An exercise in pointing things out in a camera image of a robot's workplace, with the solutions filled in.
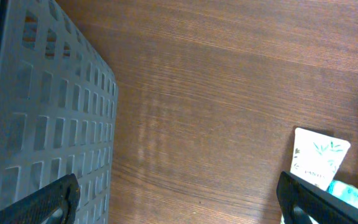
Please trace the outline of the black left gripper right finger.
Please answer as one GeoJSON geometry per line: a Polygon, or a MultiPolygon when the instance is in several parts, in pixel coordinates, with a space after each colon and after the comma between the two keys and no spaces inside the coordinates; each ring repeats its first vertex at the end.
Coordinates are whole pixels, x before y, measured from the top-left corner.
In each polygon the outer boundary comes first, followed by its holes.
{"type": "Polygon", "coordinates": [[[276,194],[286,224],[358,224],[357,208],[290,172],[281,172],[276,194]]]}

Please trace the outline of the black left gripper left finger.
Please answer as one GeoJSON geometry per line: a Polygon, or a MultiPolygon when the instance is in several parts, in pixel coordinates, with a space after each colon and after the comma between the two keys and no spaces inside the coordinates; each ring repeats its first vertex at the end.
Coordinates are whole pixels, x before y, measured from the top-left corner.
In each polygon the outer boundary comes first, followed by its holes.
{"type": "Polygon", "coordinates": [[[0,224],[74,223],[80,202],[75,174],[64,175],[0,210],[0,224]]]}

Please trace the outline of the teal tissue pack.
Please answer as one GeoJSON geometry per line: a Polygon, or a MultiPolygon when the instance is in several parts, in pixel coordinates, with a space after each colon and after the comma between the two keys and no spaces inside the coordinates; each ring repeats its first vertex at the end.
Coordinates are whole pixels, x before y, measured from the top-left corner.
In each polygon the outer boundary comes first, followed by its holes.
{"type": "Polygon", "coordinates": [[[358,188],[339,180],[333,180],[330,183],[327,192],[349,205],[358,208],[358,188]]]}

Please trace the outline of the white Pantene tube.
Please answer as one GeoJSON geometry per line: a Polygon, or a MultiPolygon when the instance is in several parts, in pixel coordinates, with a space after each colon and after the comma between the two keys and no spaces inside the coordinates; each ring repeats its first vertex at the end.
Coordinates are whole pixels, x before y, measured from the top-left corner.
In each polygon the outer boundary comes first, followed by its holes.
{"type": "Polygon", "coordinates": [[[296,128],[290,172],[326,192],[350,143],[296,128]]]}

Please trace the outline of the grey plastic mesh basket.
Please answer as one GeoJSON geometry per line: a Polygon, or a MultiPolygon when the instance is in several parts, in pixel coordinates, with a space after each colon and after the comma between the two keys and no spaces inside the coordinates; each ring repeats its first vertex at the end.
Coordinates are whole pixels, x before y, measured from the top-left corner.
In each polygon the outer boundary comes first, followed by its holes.
{"type": "Polygon", "coordinates": [[[67,174],[107,223],[118,87],[57,2],[0,1],[0,210],[67,174]]]}

